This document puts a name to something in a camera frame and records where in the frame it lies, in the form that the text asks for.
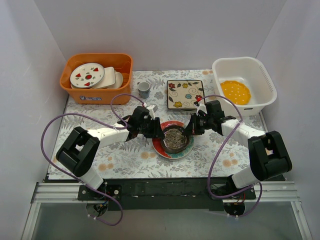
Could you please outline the clear pinkish glass plate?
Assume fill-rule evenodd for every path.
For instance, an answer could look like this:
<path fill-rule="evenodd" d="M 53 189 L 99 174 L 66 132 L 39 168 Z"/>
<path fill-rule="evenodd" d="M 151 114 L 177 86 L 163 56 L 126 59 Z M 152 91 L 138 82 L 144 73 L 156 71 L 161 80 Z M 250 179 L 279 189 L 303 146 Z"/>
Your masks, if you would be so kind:
<path fill-rule="evenodd" d="M 187 148 L 191 137 L 183 135 L 185 128 L 179 125 L 169 125 L 164 130 L 164 139 L 160 141 L 162 148 L 171 154 L 180 153 Z"/>

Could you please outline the yellow dotted scalloped plate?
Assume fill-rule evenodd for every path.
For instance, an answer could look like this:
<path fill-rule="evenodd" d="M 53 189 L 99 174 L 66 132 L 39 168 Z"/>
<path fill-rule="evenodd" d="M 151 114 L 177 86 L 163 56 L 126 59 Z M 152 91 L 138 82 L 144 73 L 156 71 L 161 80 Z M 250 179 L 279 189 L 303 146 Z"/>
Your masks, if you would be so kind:
<path fill-rule="evenodd" d="M 236 105 L 247 105 L 251 100 L 249 88 L 236 80 L 226 80 L 220 84 L 224 96 Z"/>

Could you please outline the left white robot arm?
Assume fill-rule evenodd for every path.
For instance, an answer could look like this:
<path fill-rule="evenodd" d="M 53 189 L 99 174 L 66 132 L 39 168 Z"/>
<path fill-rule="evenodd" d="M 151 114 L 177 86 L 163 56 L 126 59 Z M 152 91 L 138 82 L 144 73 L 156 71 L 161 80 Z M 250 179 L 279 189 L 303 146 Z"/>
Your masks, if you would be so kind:
<path fill-rule="evenodd" d="M 103 178 L 94 169 L 93 161 L 98 149 L 115 143 L 128 142 L 138 135 L 147 139 L 164 139 L 160 118 L 155 116 L 156 105 L 137 106 L 131 115 L 112 127 L 86 130 L 76 127 L 57 151 L 56 159 L 75 177 L 88 184 L 89 194 L 95 200 L 106 196 Z"/>

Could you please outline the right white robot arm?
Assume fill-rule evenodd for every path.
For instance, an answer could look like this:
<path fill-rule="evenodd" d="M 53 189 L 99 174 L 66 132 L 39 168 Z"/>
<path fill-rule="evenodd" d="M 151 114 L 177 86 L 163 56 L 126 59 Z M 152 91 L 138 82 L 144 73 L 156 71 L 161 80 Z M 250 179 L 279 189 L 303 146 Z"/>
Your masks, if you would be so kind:
<path fill-rule="evenodd" d="M 197 111 L 182 132 L 184 136 L 199 136 L 212 130 L 246 147 L 249 155 L 249 166 L 228 176 L 224 186 L 213 189 L 211 180 L 207 180 L 210 195 L 237 199 L 250 186 L 292 170 L 290 156 L 279 132 L 257 130 L 233 116 L 225 116 L 218 100 L 197 103 L 196 106 Z"/>

